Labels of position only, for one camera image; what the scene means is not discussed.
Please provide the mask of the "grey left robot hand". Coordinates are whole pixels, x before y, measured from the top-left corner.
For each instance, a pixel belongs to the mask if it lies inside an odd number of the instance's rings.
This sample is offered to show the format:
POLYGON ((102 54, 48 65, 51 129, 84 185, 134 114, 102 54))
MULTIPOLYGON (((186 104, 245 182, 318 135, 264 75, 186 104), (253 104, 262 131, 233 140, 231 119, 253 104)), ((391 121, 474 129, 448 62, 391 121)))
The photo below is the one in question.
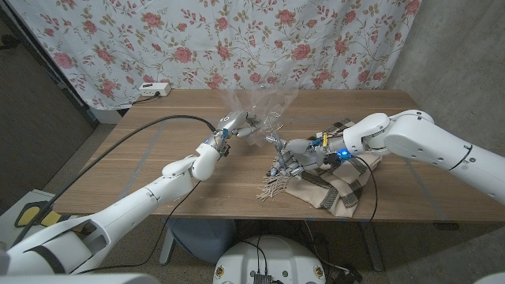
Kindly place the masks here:
POLYGON ((236 110, 226 114, 219 120, 206 144, 212 146, 221 156, 227 156, 230 146, 227 140, 233 136, 246 138, 260 128, 261 120, 251 112, 236 110))

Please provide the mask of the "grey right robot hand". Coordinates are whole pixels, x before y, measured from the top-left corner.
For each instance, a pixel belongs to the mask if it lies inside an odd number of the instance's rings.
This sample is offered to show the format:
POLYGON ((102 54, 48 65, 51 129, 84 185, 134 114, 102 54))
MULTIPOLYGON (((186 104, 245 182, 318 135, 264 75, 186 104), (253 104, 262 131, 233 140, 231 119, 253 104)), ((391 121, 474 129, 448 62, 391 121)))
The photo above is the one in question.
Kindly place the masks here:
POLYGON ((331 137, 324 144, 322 138, 315 140, 294 139, 282 140, 278 135, 266 136, 266 141, 273 144, 278 159, 270 169, 270 176, 289 176, 301 180, 305 171, 315 170, 336 155, 337 151, 346 146, 341 137, 331 137))

